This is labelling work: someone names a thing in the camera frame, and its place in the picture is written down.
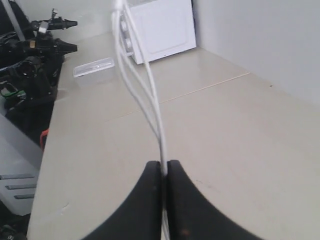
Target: white wall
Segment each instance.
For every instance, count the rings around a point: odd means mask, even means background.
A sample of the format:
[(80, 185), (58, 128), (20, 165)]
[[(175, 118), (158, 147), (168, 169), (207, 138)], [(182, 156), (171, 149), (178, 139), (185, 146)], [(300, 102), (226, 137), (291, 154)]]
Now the white wall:
[(194, 2), (201, 47), (320, 104), (320, 1)]
[(19, 0), (30, 21), (51, 17), (51, 10), (58, 10), (64, 19), (78, 21), (78, 26), (55, 30), (57, 38), (70, 43), (111, 31), (112, 0)]

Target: white wire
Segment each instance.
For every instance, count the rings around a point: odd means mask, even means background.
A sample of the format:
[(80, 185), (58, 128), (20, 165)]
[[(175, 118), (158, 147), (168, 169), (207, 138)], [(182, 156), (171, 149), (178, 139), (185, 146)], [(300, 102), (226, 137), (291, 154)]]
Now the white wire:
[[(145, 65), (145, 68), (147, 71), (148, 81), (149, 81), (149, 85), (151, 88), (151, 92), (148, 89), (148, 87), (146, 86), (145, 82), (140, 77), (140, 75), (138, 74), (138, 72), (136, 71), (135, 67), (132, 65), (132, 63), (128, 59), (128, 56), (126, 55), (126, 50), (124, 49), (123, 44), (121, 44), (121, 37), (120, 37), (120, 35), (121, 35), (121, 33), (120, 33), (121, 13), (123, 13), (126, 16), (126, 18), (128, 20), (128, 24), (133, 31), (133, 35), (137, 40), (137, 44), (138, 44), (139, 50), (141, 52), (142, 59), (144, 61), (144, 65)], [(142, 46), (142, 41), (140, 39), (139, 33), (137, 31), (137, 28), (136, 28), (136, 25), (134, 22), (134, 19), (132, 17), (131, 10), (128, 6), (127, 0), (116, 0), (115, 12), (112, 14), (112, 20), (113, 20), (112, 21), (112, 23), (113, 23), (112, 29), (114, 32), (115, 50), (116, 50), (116, 57), (118, 60), (119, 69), (120, 69), (120, 72), (121, 72), (121, 75), (122, 75), (122, 78), (123, 78), (123, 81), (124, 81), (126, 87), (128, 88), (128, 90), (131, 93), (131, 95), (133, 96), (133, 98), (137, 101), (144, 116), (147, 119), (148, 124), (150, 125), (152, 131), (154, 132), (154, 134), (158, 140), (159, 150), (160, 150), (161, 173), (162, 173), (163, 179), (165, 179), (166, 175), (168, 174), (167, 146), (166, 146), (165, 131), (164, 131), (163, 122), (162, 122), (162, 118), (161, 118), (160, 104), (159, 104), (159, 100), (158, 100), (156, 84), (155, 84), (155, 80), (154, 80), (154, 77), (153, 77), (153, 74), (151, 71), (149, 61), (146, 58), (145, 50)], [(126, 65), (129, 67), (129, 69), (133, 73), (134, 77), (136, 78), (139, 85), (143, 89), (143, 92), (145, 93), (149, 103), (151, 104), (152, 110), (154, 111), (154, 115), (155, 115), (156, 127), (155, 127), (155, 125), (149, 115), (149, 111), (148, 111), (146, 105), (144, 104), (144, 102), (142, 101), (142, 99), (140, 98), (140, 96), (138, 95), (136, 90), (134, 89), (133, 85), (131, 84), (131, 82), (128, 78), (128, 75), (125, 71), (123, 61), (126, 63)], [(164, 209), (162, 211), (162, 227), (163, 227), (163, 233), (164, 233), (165, 239), (169, 240), (170, 235), (169, 235), (168, 216), (167, 216), (167, 211), (166, 211), (166, 198), (165, 198), (166, 186), (165, 186), (165, 182), (163, 182), (163, 184), (162, 184), (162, 190), (163, 190), (162, 203), (163, 203), (163, 207), (164, 207)]]

